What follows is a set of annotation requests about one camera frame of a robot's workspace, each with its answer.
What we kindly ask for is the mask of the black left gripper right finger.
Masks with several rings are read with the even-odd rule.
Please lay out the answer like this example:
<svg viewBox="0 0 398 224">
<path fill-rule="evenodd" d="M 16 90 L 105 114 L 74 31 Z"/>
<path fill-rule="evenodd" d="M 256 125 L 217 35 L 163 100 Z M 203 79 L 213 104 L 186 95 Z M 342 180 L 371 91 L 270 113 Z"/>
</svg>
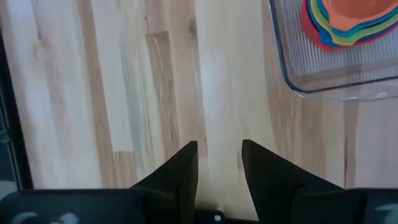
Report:
<svg viewBox="0 0 398 224">
<path fill-rule="evenodd" d="M 299 194 L 341 190 L 250 139 L 242 141 L 241 157 L 260 224 L 290 224 L 292 202 Z"/>
</svg>

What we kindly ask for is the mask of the cyan measuring cup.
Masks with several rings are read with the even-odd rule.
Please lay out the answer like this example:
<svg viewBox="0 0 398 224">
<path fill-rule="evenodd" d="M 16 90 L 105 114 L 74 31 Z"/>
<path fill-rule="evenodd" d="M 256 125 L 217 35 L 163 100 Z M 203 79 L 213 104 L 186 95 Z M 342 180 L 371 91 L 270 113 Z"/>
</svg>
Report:
<svg viewBox="0 0 398 224">
<path fill-rule="evenodd" d="M 332 33 L 334 33 L 335 35 L 340 35 L 343 37 L 351 37 L 355 34 L 359 34 L 362 37 L 382 31 L 397 21 L 398 21 L 398 10 L 396 10 L 395 14 L 393 14 L 389 19 L 383 20 L 381 22 L 370 22 L 368 24 L 358 25 L 346 32 L 334 29 L 332 27 L 331 28 L 332 28 Z"/>
</svg>

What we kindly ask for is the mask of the yellow measuring cup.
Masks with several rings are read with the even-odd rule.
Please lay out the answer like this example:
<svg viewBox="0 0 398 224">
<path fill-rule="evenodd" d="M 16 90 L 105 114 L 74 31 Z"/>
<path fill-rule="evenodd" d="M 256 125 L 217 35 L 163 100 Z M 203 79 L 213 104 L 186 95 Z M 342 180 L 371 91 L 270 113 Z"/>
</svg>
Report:
<svg viewBox="0 0 398 224">
<path fill-rule="evenodd" d="M 310 7 L 313 13 L 313 16 L 315 17 L 316 21 L 318 24 L 325 29 L 330 35 L 332 35 L 332 29 L 330 26 L 330 23 L 328 21 L 328 18 L 324 16 L 319 9 L 319 3 L 318 0 L 310 0 Z"/>
</svg>

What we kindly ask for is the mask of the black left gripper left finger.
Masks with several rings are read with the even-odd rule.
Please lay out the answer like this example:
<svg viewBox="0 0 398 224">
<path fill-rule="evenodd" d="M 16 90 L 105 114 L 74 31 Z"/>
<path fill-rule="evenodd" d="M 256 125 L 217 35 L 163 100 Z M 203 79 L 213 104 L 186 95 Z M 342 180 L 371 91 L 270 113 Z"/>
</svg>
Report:
<svg viewBox="0 0 398 224">
<path fill-rule="evenodd" d="M 198 142 L 190 141 L 133 185 L 146 192 L 145 224 L 191 224 L 198 185 Z"/>
</svg>

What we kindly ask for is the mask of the orange measuring cup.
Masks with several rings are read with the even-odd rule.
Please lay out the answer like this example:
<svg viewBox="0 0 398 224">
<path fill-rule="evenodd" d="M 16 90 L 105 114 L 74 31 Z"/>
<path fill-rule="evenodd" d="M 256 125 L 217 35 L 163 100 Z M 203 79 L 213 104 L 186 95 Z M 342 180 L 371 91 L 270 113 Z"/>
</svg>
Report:
<svg viewBox="0 0 398 224">
<path fill-rule="evenodd" d="M 398 10 L 398 0 L 322 0 L 322 5 L 332 28 L 344 32 L 389 19 Z"/>
</svg>

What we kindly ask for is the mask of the red measuring cup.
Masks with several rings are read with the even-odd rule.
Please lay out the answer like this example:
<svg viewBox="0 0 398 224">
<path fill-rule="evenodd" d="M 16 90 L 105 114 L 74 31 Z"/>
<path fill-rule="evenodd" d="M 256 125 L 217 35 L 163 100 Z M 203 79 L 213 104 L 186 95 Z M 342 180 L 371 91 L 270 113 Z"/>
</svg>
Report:
<svg viewBox="0 0 398 224">
<path fill-rule="evenodd" d="M 300 11 L 300 23 L 301 23 L 301 30 L 303 31 L 305 36 L 320 49 L 325 50 L 327 52 L 332 52 L 336 49 L 346 48 L 346 46 L 341 46 L 341 45 L 329 46 L 321 42 L 320 32 L 313 24 L 313 21 L 308 13 L 308 0 L 303 0 L 302 8 Z M 383 31 L 379 31 L 375 34 L 371 34 L 359 39 L 357 42 L 354 43 L 354 46 L 367 44 L 377 39 L 380 39 L 381 37 L 384 37 L 385 35 L 392 32 L 396 27 L 398 27 L 398 21 L 390 25 L 388 28 L 384 29 Z"/>
</svg>

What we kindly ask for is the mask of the clear plastic basket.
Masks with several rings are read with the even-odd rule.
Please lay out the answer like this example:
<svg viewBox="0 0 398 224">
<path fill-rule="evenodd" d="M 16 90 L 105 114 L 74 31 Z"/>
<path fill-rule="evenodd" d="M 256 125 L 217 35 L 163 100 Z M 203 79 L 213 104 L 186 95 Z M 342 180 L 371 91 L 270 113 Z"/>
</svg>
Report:
<svg viewBox="0 0 398 224">
<path fill-rule="evenodd" d="M 269 0 L 282 77 L 291 90 L 342 101 L 398 97 L 398 28 L 370 43 L 326 50 L 302 30 L 302 4 Z"/>
</svg>

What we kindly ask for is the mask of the black metal table frame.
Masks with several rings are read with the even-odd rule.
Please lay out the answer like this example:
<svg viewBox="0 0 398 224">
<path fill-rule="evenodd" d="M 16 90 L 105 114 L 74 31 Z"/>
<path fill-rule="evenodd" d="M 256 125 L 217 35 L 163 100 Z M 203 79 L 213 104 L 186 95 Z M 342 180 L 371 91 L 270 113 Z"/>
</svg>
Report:
<svg viewBox="0 0 398 224">
<path fill-rule="evenodd" d="M 0 192 L 33 188 L 4 39 L 0 31 Z"/>
</svg>

